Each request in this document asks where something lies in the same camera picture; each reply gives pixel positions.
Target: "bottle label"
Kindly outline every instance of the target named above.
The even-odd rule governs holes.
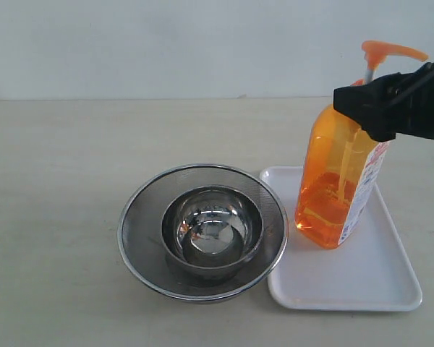
[[[375,185],[376,177],[378,177],[388,147],[389,141],[378,143],[368,155],[359,183],[355,189],[354,198],[352,199],[338,244],[342,244],[344,240],[347,239],[358,223],[359,217]]]

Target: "white tray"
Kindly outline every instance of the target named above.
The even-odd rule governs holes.
[[[302,167],[260,173],[289,216],[286,251],[268,277],[272,297],[289,309],[411,311],[422,301],[420,284],[377,186],[353,234],[324,250],[294,226]]]

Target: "metal bowl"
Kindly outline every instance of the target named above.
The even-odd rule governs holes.
[[[255,256],[235,276],[210,285],[171,261],[161,225],[177,197],[215,185],[241,192],[254,203],[262,218],[263,237]],[[117,239],[126,266],[145,285],[175,299],[208,303],[235,297],[264,279],[283,254],[288,228],[283,205],[267,184],[229,166],[193,164],[165,171],[143,184],[122,211]]]
[[[256,254],[260,212],[229,187],[208,186],[178,197],[163,217],[162,237],[172,260],[204,280],[228,280]]]

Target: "gray table surface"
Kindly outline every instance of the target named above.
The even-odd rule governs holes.
[[[399,136],[378,178],[422,286],[413,312],[289,311],[266,281],[185,304],[122,263],[116,226],[141,183],[184,163],[302,165],[328,102],[0,102],[0,346],[434,346],[433,141]]]

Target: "mesh strainer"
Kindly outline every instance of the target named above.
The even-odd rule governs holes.
[[[207,286],[170,262],[162,242],[162,217],[184,192],[221,185],[254,202],[263,220],[258,253],[227,282]],[[288,222],[282,204],[265,183],[239,169],[216,164],[193,164],[165,171],[141,186],[127,202],[119,222],[122,258],[153,290],[185,301],[218,301],[246,291],[275,267],[286,246]]]

